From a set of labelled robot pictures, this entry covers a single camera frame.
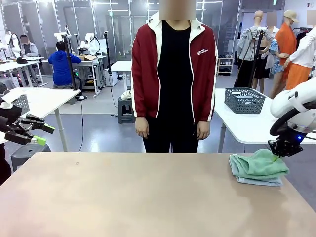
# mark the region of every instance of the red jacket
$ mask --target red jacket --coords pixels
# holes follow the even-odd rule
[[[136,117],[156,118],[159,112],[161,84],[157,67],[162,45],[161,25],[156,13],[149,24],[139,28],[133,44],[131,92]],[[213,30],[198,20],[191,21],[189,44],[193,73],[191,107],[194,122],[210,122],[214,112],[218,58]]]

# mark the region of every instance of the neck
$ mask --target neck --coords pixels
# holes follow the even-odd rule
[[[286,25],[288,25],[288,26],[291,25],[290,19],[287,18],[287,17],[284,18],[284,23],[285,23]]]
[[[260,17],[255,17],[254,19],[254,26],[260,26],[261,18]]]
[[[167,20],[166,21],[169,26],[174,28],[175,30],[185,30],[190,26],[190,21],[181,20],[181,21],[174,21],[174,20]]]

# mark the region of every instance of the gray basket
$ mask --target gray basket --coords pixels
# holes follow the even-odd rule
[[[259,114],[266,97],[250,88],[226,88],[225,104],[235,114]]]
[[[15,101],[12,102],[13,105],[22,108],[22,114],[27,113],[30,111],[28,98],[26,95],[21,95],[19,98],[17,98]]]

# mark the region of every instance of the orange clothing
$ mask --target orange clothing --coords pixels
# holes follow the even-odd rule
[[[303,67],[293,63],[288,75],[286,89],[294,89],[297,85],[306,82],[311,70],[311,68]]]
[[[280,30],[276,34],[276,40],[279,45],[281,53],[289,55],[296,51],[296,37],[291,27],[283,23]],[[284,65],[286,58],[281,58],[281,65]]]

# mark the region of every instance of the ceiling light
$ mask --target ceiling light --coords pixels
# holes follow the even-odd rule
[[[108,4],[108,5],[110,5],[110,4],[118,4],[117,2],[94,2],[93,4]]]
[[[202,2],[202,1],[198,1],[198,3],[222,3],[223,1],[205,1],[205,2]]]
[[[108,10],[108,11],[128,11],[128,10]]]

